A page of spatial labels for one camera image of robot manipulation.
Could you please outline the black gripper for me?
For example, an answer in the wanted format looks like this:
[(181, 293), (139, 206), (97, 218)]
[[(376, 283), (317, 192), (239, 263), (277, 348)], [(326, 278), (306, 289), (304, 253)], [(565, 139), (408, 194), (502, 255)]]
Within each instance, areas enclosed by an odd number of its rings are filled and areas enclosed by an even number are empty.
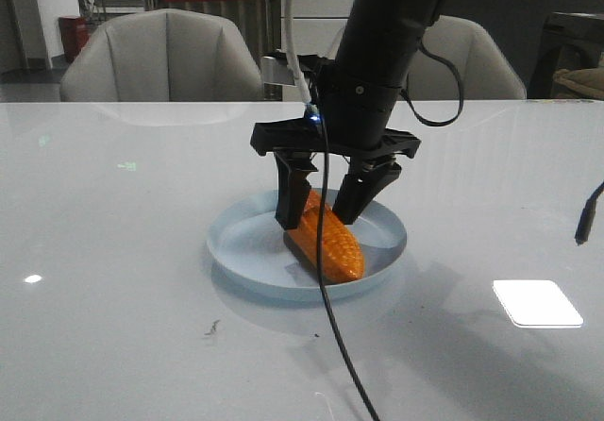
[[(295, 229), (301, 221), (310, 193), (308, 175), (317, 171), (311, 153), (324, 149), (320, 126), (326, 127), (329, 150), (337, 155), (360, 161), (415, 156), (420, 140), (409, 132), (387, 127), (412, 58), (412, 54), (382, 62), (317, 55), (297, 58), (302, 74), (309, 78), (307, 111), (299, 119), (255, 124), (250, 141), (259, 155), (275, 155), (276, 219), (283, 229)], [(353, 224), (401, 171), (394, 160), (373, 167), (351, 164), (333, 212), (345, 225)]]

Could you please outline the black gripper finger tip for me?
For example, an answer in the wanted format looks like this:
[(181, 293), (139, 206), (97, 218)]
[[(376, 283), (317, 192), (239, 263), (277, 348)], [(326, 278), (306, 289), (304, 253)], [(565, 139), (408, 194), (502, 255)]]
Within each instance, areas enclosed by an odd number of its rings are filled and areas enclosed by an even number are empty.
[(596, 216), (597, 200), (603, 193), (603, 187), (604, 182), (601, 182), (590, 194), (584, 204), (574, 236), (576, 245), (583, 245), (589, 239), (592, 224)]

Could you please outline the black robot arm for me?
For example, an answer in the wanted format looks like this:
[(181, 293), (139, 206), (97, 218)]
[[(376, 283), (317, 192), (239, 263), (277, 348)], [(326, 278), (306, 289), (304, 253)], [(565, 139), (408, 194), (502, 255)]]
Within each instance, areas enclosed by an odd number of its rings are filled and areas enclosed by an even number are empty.
[(273, 153), (278, 171), (276, 218), (299, 226), (310, 193), (307, 177), (315, 152), (341, 155), (349, 169), (333, 211), (347, 225), (400, 175), (397, 156), (413, 157), (419, 141), (387, 124), (415, 54), (424, 52), (426, 29), (445, 0), (354, 0), (333, 59), (298, 56), (292, 47), (262, 59), (263, 80), (293, 84), (302, 118), (258, 123), (252, 147)]

